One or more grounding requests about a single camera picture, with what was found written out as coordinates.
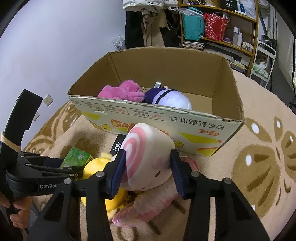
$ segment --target brown blanket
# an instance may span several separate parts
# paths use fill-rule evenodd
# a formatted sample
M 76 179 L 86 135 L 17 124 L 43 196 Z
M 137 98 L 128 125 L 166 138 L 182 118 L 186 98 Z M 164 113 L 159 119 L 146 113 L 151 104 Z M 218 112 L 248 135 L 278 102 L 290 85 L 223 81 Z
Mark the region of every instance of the brown blanket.
M 234 72 L 246 117 L 245 125 L 212 157 L 192 156 L 201 173 L 230 177 L 255 209 L 271 240 L 296 208 L 296 117 L 277 96 Z M 72 146 L 98 157 L 109 152 L 116 136 L 93 127 L 71 103 L 62 106 L 42 127 L 25 151 L 65 157 Z M 42 209 L 49 197 L 35 197 Z M 182 240 L 190 202 L 177 198 L 149 223 L 133 229 L 110 224 L 114 240 Z M 85 207 L 81 230 L 87 239 Z M 215 203 L 211 200 L 210 235 L 215 235 Z

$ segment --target hand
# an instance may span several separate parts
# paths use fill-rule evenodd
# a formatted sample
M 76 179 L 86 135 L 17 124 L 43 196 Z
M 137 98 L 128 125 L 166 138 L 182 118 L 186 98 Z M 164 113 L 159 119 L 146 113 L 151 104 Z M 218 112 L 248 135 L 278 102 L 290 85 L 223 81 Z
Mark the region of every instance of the hand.
M 10 215 L 10 220 L 15 227 L 20 229 L 25 229 L 28 227 L 31 202 L 31 197 L 23 197 L 14 201 L 13 206 L 17 209 L 20 209 L 18 213 Z M 0 193 L 0 205 L 6 208 L 10 207 L 8 199 L 2 193 Z

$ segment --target red patterned bag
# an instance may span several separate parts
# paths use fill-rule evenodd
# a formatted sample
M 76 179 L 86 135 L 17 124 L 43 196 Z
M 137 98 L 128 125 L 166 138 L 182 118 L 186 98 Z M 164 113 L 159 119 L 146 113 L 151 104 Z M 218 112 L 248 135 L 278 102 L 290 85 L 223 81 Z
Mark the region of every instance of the red patterned bag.
M 222 41 L 229 23 L 229 18 L 223 18 L 215 13 L 205 13 L 205 36 L 208 39 Z

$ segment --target stuffed toy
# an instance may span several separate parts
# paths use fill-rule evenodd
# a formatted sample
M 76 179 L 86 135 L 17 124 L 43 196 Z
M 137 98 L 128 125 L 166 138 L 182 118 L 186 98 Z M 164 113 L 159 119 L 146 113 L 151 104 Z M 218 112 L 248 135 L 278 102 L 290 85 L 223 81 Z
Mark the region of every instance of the stuffed toy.
M 118 87 L 105 86 L 98 94 L 98 97 L 143 102 L 145 94 L 141 92 L 140 86 L 133 80 L 126 80 Z
M 120 187 L 143 192 L 115 214 L 112 221 L 116 226 L 133 228 L 149 222 L 178 196 L 170 169 L 170 152 L 174 148 L 168 135 L 147 124 L 136 124 L 128 133 L 121 145 L 126 151 L 126 170 Z M 183 161 L 198 170 L 193 159 Z
M 102 171 L 105 168 L 106 164 L 111 161 L 111 158 L 111 154 L 103 152 L 101 153 L 101 157 L 91 160 L 88 164 L 86 164 L 86 166 L 83 169 L 82 179 L 87 179 L 96 172 Z M 126 190 L 119 188 L 119 191 L 115 195 L 114 199 L 105 200 L 108 219 L 113 217 L 114 214 L 117 212 L 117 209 L 123 205 L 127 197 L 127 194 L 128 193 Z M 81 197 L 81 201 L 84 205 L 86 205 L 85 197 Z
M 146 92 L 145 102 L 147 104 L 159 104 L 192 110 L 191 103 L 185 95 L 177 90 L 168 89 L 167 86 L 148 90 Z

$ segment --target yellow plush toy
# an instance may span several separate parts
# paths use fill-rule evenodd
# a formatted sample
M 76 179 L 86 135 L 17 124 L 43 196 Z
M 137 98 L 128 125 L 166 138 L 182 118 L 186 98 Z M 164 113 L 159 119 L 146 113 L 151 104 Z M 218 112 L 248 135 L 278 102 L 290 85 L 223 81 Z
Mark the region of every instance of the yellow plush toy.
M 82 179 L 87 179 L 93 174 L 95 174 L 98 171 L 102 171 L 106 164 L 111 161 L 112 155 L 109 153 L 101 153 L 101 157 L 95 158 L 91 160 L 83 169 L 83 176 Z M 127 197 L 127 191 L 119 188 L 118 193 L 115 195 L 114 199 L 112 200 L 107 200 L 105 199 L 105 204 L 106 204 L 106 209 L 107 209 L 107 214 L 108 218 L 112 218 L 117 209 L 123 204 L 124 200 Z M 84 205 L 86 205 L 86 198 L 81 197 L 81 201 L 83 202 Z

